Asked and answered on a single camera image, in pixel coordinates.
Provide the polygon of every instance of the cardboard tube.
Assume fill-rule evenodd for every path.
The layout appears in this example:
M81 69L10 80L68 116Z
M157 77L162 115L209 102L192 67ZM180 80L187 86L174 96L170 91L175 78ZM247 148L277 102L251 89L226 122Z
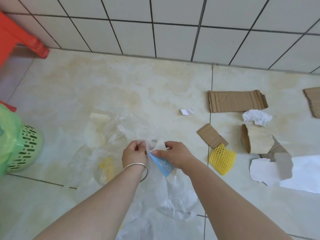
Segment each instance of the cardboard tube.
M254 154L268 153L274 144L266 128L245 124L241 127L241 141L245 151Z

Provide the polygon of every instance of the hand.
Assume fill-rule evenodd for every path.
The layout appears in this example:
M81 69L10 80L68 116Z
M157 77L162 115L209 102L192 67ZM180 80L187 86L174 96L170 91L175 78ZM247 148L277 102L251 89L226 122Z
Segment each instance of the hand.
M182 142L167 141L164 144L170 149L166 151L153 150L152 154L156 157L168 160L174 167L181 169L185 173L189 163L196 158Z
M143 163L145 165L147 164L146 142L143 141L142 143L138 144L138 141L134 140L127 146L126 149L123 150L123 168L132 163Z

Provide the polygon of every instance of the person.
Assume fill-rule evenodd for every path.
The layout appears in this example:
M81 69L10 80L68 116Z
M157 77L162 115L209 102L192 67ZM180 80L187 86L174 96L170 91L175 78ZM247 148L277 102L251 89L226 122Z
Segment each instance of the person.
M218 240L291 239L264 213L195 158L183 143L167 141L165 145L169 148L167 151L154 150L152 153L168 160L190 177ZM34 240L114 240L145 170L141 164L146 163L145 143L139 145L138 141L132 141L123 151L122 165L125 169L53 222Z

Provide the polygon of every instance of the marble patterned floor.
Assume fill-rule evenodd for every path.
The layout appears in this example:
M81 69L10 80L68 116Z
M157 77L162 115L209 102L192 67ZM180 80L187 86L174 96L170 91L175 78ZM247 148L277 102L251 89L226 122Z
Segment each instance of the marble patterned floor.
M10 67L16 66L21 69L11 70L20 75L13 76ZM77 204L77 190L63 185L73 155L85 143L90 113L125 107L158 125L164 140L185 143L206 164L210 151L196 131L211 123L238 153L233 169L221 178L293 238L320 240L320 195L252 181L249 164L258 155L246 154L241 145L241 113L210 114L207 97L211 89L260 89L269 104L266 112L275 117L269 129L291 155L320 154L320 121L311 117L302 93L320 86L319 76L51 49L45 60L10 59L6 71L0 70L0 91L3 84L12 85L0 99L40 129L45 144L34 164L0 180L0 215L6 216L0 218L0 239L32 239ZM187 108L195 114L182 116L179 109ZM192 221L177 224L181 239L216 239L202 206L196 213ZM154 219L157 234L172 221L157 214ZM161 239L157 234L153 238Z

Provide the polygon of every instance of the bracelet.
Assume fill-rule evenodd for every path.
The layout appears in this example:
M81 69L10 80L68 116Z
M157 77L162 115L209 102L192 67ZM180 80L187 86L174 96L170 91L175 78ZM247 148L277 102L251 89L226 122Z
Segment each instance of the bracelet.
M122 172L123 172L127 167L130 167L130 166L132 166L132 165L142 165L142 166L144 166L144 167L146 168L146 176L144 176L144 178L140 181L140 183L141 183L141 182L144 181L144 180L146 179L146 177L148 176L149 169L148 169L148 167L147 167L145 164L139 163L139 162L135 162L135 163L132 163L132 164L129 164L128 166L126 166L126 167L122 170Z

